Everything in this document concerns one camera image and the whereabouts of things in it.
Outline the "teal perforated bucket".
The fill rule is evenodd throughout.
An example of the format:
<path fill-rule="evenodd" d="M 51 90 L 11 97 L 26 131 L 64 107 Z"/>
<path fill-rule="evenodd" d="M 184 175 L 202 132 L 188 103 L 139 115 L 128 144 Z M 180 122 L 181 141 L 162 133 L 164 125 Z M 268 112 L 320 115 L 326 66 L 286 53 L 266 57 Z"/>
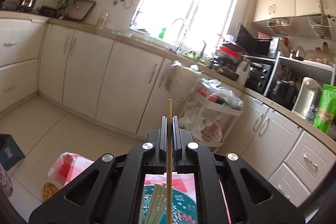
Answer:
<path fill-rule="evenodd" d="M 173 223 L 198 223 L 197 203 L 192 198 L 173 188 L 172 202 Z M 166 210 L 160 223 L 166 223 Z"/>

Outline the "white rolling cart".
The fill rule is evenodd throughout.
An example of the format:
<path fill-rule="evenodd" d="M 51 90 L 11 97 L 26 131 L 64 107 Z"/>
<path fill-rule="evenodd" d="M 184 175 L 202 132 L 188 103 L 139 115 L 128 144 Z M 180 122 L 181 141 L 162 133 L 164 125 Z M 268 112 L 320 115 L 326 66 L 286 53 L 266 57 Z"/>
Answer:
<path fill-rule="evenodd" d="M 189 131 L 194 140 L 207 147 L 219 148 L 230 131 L 223 129 L 221 120 L 232 118 L 235 123 L 242 115 L 243 107 L 242 99 L 222 82 L 201 78 L 183 107 L 179 126 Z"/>

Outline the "red white checkered tablecloth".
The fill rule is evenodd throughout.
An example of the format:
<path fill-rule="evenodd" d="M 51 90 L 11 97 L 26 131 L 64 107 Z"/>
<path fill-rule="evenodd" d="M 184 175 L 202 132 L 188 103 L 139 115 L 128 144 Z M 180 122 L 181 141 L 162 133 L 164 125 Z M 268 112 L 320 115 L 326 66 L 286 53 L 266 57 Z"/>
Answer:
<path fill-rule="evenodd" d="M 49 170 L 48 176 L 59 184 L 67 185 L 93 163 L 78 154 L 65 152 L 59 156 Z M 166 182 L 166 174 L 147 174 L 144 185 L 163 184 Z M 196 203 L 195 181 L 193 174 L 172 174 L 172 186 L 174 189 L 188 195 Z"/>

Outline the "chrome sink faucet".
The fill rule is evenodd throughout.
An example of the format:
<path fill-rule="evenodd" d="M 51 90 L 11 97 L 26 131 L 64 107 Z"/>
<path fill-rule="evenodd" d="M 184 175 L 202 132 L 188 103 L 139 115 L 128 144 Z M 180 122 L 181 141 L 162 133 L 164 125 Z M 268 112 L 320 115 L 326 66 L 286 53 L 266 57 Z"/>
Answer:
<path fill-rule="evenodd" d="M 182 25 L 180 30 L 177 33 L 177 37 L 176 37 L 176 41 L 175 41 L 175 53 L 178 53 L 181 48 L 182 48 L 182 44 L 183 44 L 183 39 L 188 31 L 188 24 L 186 23 L 186 20 L 184 18 L 178 18 L 175 21 L 173 21 L 172 26 L 174 25 L 174 23 L 176 23 L 177 21 L 181 20 L 182 21 Z"/>

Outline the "black toaster oven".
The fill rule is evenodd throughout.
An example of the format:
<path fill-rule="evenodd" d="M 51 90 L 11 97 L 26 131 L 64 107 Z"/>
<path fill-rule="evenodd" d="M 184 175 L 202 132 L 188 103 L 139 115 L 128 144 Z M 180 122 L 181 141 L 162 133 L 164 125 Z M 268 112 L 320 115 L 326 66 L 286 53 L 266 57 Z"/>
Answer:
<path fill-rule="evenodd" d="M 252 61 L 245 87 L 259 94 L 264 94 L 273 72 L 273 67 L 274 63 Z"/>

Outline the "yellow slipper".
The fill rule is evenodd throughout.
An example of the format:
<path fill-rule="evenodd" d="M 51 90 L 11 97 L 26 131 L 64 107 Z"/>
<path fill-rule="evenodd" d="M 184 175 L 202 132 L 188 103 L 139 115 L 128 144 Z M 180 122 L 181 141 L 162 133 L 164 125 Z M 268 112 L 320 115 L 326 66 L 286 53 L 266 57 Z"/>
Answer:
<path fill-rule="evenodd" d="M 47 201 L 49 200 L 55 193 L 57 193 L 59 190 L 56 185 L 48 182 L 45 183 L 43 186 L 43 200 Z"/>

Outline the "clear plastic bottle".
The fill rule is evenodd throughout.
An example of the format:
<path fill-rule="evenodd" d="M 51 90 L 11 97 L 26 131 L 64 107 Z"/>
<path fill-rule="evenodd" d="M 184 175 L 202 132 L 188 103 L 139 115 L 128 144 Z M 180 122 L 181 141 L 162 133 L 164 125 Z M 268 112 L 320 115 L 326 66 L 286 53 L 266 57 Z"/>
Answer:
<path fill-rule="evenodd" d="M 100 28 L 100 29 L 103 29 L 105 27 L 105 24 L 106 24 L 106 21 L 108 19 L 108 15 L 109 15 L 109 9 L 106 8 L 100 15 L 98 21 L 97 21 L 97 24 L 96 24 L 96 27 L 97 28 Z"/>

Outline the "white electric thermos pot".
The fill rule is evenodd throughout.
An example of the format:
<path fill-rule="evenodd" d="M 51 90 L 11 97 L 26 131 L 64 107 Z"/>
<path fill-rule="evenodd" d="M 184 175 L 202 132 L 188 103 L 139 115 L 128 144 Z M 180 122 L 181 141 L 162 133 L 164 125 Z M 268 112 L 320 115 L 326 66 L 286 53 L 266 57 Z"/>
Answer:
<path fill-rule="evenodd" d="M 321 94 L 322 89 L 319 83 L 310 77 L 304 77 L 292 112 L 302 119 L 306 119 L 310 107 L 318 106 Z"/>

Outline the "black microwave oven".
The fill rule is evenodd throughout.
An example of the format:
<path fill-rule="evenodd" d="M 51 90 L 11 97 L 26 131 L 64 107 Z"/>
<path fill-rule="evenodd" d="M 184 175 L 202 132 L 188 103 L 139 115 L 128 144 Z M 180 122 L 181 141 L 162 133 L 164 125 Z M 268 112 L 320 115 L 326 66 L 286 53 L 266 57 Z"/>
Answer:
<path fill-rule="evenodd" d="M 237 26 L 234 42 L 247 55 L 268 59 L 276 59 L 280 46 L 279 37 L 268 39 L 254 38 L 241 23 Z"/>

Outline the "green snack bag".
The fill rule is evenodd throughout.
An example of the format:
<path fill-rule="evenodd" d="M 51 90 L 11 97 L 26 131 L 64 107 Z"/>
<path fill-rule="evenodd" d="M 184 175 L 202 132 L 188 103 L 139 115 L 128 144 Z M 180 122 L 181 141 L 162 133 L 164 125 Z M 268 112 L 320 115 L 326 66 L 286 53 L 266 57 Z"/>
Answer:
<path fill-rule="evenodd" d="M 336 91 L 335 86 L 324 84 L 323 92 L 318 104 L 317 114 L 313 125 L 323 133 L 327 134 L 334 120 L 336 112 Z"/>

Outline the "floral waste bin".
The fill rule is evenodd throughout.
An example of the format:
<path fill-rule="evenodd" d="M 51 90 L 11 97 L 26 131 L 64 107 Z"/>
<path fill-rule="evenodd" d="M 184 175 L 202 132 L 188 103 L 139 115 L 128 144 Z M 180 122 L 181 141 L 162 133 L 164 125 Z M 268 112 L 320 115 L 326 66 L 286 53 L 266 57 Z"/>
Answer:
<path fill-rule="evenodd" d="M 7 171 L 0 164 L 0 187 L 7 198 L 13 195 L 13 183 Z"/>

